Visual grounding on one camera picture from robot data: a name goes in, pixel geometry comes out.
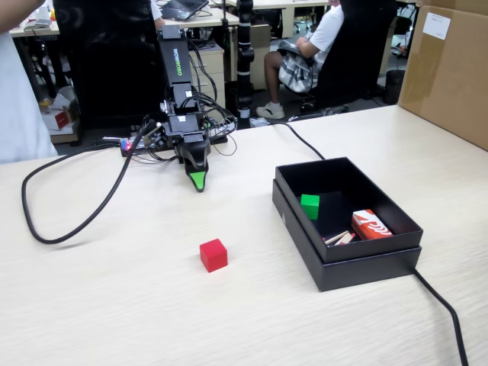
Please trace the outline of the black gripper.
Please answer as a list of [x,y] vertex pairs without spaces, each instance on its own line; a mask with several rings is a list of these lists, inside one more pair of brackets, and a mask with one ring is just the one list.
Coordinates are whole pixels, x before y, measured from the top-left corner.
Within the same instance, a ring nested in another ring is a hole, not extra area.
[[199,115],[172,115],[165,124],[168,146],[179,144],[179,153],[197,192],[203,192],[208,171],[207,156],[211,152],[210,141],[205,139]]

